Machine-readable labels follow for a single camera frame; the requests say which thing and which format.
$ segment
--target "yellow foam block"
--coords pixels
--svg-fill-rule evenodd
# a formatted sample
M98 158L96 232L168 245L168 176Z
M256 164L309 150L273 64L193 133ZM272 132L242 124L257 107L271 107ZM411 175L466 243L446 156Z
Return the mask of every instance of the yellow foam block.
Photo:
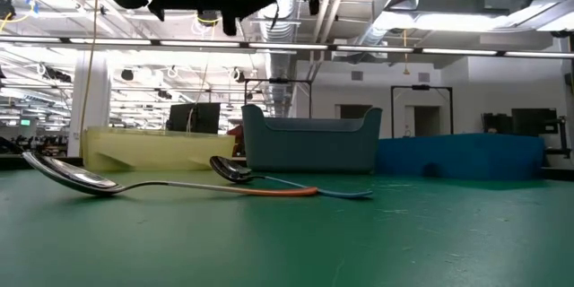
M212 156L231 158L235 137L90 127L82 139L88 170L209 170Z

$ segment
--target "spoon handle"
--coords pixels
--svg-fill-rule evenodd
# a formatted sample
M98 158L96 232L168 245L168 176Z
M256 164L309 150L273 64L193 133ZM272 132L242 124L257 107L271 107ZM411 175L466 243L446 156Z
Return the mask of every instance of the spoon handle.
M170 181L147 181L133 184L132 186L129 187L125 187L124 190L142 186L150 186L150 185L197 188L197 189L206 189L220 192L245 194L251 196L313 196L317 193L316 187L301 187L301 189L267 190L267 189L250 189L250 188L238 188L238 187L220 187L214 185L180 183Z
M287 185L291 185L293 187L306 187L304 185L301 184L297 184L297 183L293 183L284 179L279 179L279 178L272 178L272 177L268 177L268 176L258 176L257 178L266 178L266 179L271 179L274 180L276 182L280 182L283 184L287 184ZM320 195L324 195L324 196L331 196L331 197L339 197L339 198L347 198L347 199L354 199L354 198L363 198L366 196L369 196L371 194L373 194L372 191L364 191L364 192L357 192L357 193L343 193L343 192L334 192L334 191L329 191L329 190L325 190L322 188L319 188L318 193Z

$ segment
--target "utensil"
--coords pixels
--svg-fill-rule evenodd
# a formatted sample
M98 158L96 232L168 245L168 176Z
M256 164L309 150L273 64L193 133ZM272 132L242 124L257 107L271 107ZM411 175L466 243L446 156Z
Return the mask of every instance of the utensil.
M130 186L121 186L107 178L68 163L41 156L35 152L24 152L22 157L36 170L56 182L82 193L95 196L113 196L128 189L151 185L198 188L214 191L239 193L252 196L312 196L317 193L316 187L286 190L245 189L237 187L220 187L204 184L178 183L171 181L146 181Z
M210 158L209 164L212 166L212 169L215 170L215 172L218 173L220 176L238 184L246 184L253 179L263 178L263 179L271 179L276 182L280 182L293 187L306 187L304 185L293 183L284 179L272 178L269 176L251 175L250 169L239 165L235 161L230 161L220 156L213 156L212 158ZM364 191L357 193L342 193L342 192L328 191L321 188L319 188L317 191L319 194L324 196L349 198L349 199L363 198L373 193L372 191Z

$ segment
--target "blue bin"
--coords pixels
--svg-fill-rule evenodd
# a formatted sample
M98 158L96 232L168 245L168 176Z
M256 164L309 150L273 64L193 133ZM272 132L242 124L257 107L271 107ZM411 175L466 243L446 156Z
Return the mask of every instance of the blue bin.
M264 117L255 105L241 109L253 170L368 173L375 167L381 109L342 120Z
M378 142L376 172L407 177L538 178L544 140L519 135L440 135Z

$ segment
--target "desk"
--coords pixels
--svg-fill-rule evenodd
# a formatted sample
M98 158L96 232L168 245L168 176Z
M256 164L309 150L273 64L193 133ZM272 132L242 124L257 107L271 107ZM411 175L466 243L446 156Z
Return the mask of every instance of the desk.
M109 175L228 185L212 172ZM0 172L0 282L26 286L573 286L574 183L283 176L374 199L143 187L93 198ZM262 182L263 187L280 187Z

